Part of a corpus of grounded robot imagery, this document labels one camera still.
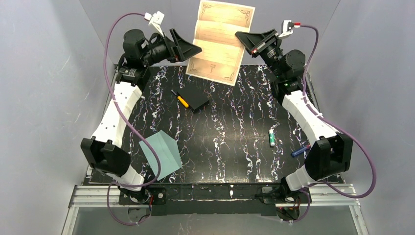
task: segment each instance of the white connector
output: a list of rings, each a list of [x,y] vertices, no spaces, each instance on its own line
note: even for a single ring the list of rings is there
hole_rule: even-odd
[[[152,27],[156,33],[164,37],[163,31],[161,30],[160,24],[164,19],[164,14],[158,11],[157,13],[151,15],[150,13],[145,13],[144,19],[148,21],[148,26]]]
[[[300,23],[291,23],[291,20],[284,20],[281,25],[281,34],[278,35],[279,39],[286,38],[293,34],[293,28],[299,28]]]

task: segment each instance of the beige paper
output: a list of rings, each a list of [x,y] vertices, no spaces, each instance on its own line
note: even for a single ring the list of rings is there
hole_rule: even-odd
[[[254,7],[202,0],[193,44],[202,52],[189,60],[186,74],[235,86],[244,46],[235,36],[249,32]]]

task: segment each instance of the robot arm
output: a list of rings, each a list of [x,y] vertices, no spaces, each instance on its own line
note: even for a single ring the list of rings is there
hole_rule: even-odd
[[[265,33],[236,32],[236,37],[252,56],[261,58],[275,75],[271,87],[274,98],[293,115],[307,135],[312,146],[304,165],[281,179],[279,188],[273,190],[277,198],[287,198],[298,190],[323,178],[345,172],[350,167],[353,141],[338,130],[321,121],[322,114],[304,96],[300,78],[304,73],[305,55],[299,50],[287,54],[280,48],[282,38],[292,34],[299,23],[284,21],[282,33],[270,30]]]
[[[139,29],[132,29],[124,34],[125,53],[118,63],[114,87],[116,101],[110,101],[91,138],[83,138],[81,142],[81,149],[90,167],[124,185],[141,185],[144,178],[131,167],[130,155],[121,149],[126,123],[121,119],[114,102],[118,102],[123,114],[129,118],[151,77],[149,66],[164,59],[171,63],[185,61],[202,51],[200,47],[183,40],[174,29],[170,30],[173,41],[165,36],[160,28],[163,16],[160,12],[153,16],[146,14],[149,25],[157,31],[149,40]],[[133,192],[139,192],[141,187],[125,189],[138,199],[139,193]]]

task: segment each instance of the metal frame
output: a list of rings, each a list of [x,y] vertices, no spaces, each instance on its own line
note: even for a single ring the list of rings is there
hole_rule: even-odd
[[[353,184],[334,184],[342,192],[356,195]],[[69,203],[69,211],[65,221],[62,235],[71,235],[81,207],[107,207],[108,186],[75,186],[72,198]],[[112,186],[109,194],[111,207],[146,208],[147,205],[120,205],[118,204],[120,191]],[[310,187],[312,198],[311,206],[349,206],[358,235],[368,235],[366,224],[360,212],[360,201],[341,196],[325,184],[318,184]],[[291,204],[276,204],[276,207],[290,207]]]

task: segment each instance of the white backdrop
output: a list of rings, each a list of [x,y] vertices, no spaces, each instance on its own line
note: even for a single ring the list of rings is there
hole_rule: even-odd
[[[0,233],[57,235],[108,94],[103,46],[79,1],[2,0],[0,54]]]
[[[341,1],[310,64],[322,113],[361,140],[376,164],[376,188],[360,199],[373,235],[415,231],[414,12],[413,0]],[[370,186],[356,145],[343,176],[358,193]]]
[[[180,36],[188,42],[194,38],[194,29],[199,9],[198,0],[80,0],[90,18],[100,40],[105,43],[108,30],[116,18],[127,12],[151,13],[161,11],[165,14],[161,28],[170,37],[169,29],[175,28]],[[262,33],[275,28],[281,30],[283,20],[293,20],[316,26],[324,33],[334,10],[340,0],[223,0],[255,7],[251,32]],[[148,22],[139,16],[124,18],[113,31],[110,41],[109,55],[117,63],[123,54],[122,42],[124,33],[132,28],[141,29],[147,38],[153,31]],[[282,43],[285,52],[292,49],[303,51],[306,56],[311,52],[314,43],[312,30],[301,29]],[[251,58],[245,53],[242,64],[263,64],[260,58]]]

